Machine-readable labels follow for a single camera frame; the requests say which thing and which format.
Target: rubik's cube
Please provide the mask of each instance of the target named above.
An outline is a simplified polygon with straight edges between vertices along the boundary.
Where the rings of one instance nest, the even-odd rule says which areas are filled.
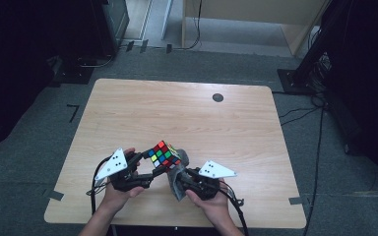
[[[149,157],[155,168],[166,166],[167,171],[174,168],[181,161],[179,153],[165,141],[161,141],[149,150]]]

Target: wooden desk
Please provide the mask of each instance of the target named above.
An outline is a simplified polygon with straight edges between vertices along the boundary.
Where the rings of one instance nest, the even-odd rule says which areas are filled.
[[[200,0],[183,0],[182,47],[185,47],[185,19],[198,18],[199,2]],[[207,0],[202,2],[201,18],[281,24],[290,52],[296,55],[314,26],[319,23],[329,2],[330,0]]]
[[[213,94],[223,95],[215,102]],[[227,178],[238,198],[248,227],[302,228],[302,205],[284,143],[272,93],[267,87],[100,79],[94,85],[76,136],[61,170],[45,220],[86,223],[96,166],[118,149],[144,151],[165,140],[188,153],[189,167],[213,160],[238,173]],[[142,160],[140,173],[153,169]],[[98,206],[103,193],[97,195]],[[231,215],[241,226],[238,215]],[[165,174],[138,198],[130,200],[114,224],[211,227],[188,198],[171,194]]]

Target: gray carpet floor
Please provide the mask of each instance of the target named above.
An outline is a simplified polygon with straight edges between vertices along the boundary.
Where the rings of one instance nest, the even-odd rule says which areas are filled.
[[[55,186],[95,80],[254,85],[283,91],[277,69],[296,69],[299,64],[295,58],[178,50],[166,54],[153,48],[140,53],[135,47],[121,50],[109,64],[94,69],[88,85],[45,88],[0,143],[0,235],[76,235],[82,229],[78,224],[46,223],[49,199],[42,193]],[[280,115],[313,107],[309,96],[275,93],[274,99]],[[72,122],[75,108],[68,104],[80,106]],[[281,123],[305,112],[291,112]],[[318,188],[307,235],[378,235],[378,166],[365,156],[344,153],[341,131],[329,110],[283,125],[303,209],[308,215],[321,114]],[[303,229],[250,229],[251,235],[302,233]]]

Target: colorful puzzle cube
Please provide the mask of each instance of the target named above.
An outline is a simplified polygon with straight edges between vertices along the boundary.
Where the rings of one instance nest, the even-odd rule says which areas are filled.
[[[180,163],[180,155],[165,141],[161,141],[149,151],[149,157],[155,168],[166,166],[167,171]]]

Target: stand base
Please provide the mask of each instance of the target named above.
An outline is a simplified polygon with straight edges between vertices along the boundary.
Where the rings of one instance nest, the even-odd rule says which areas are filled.
[[[279,79],[281,80],[284,92],[291,94],[312,94],[315,91],[307,86],[307,84],[295,84],[293,75],[295,70],[278,69]]]
[[[87,85],[91,79],[93,67],[80,67],[63,62],[55,75],[51,86],[60,87],[60,84]]]

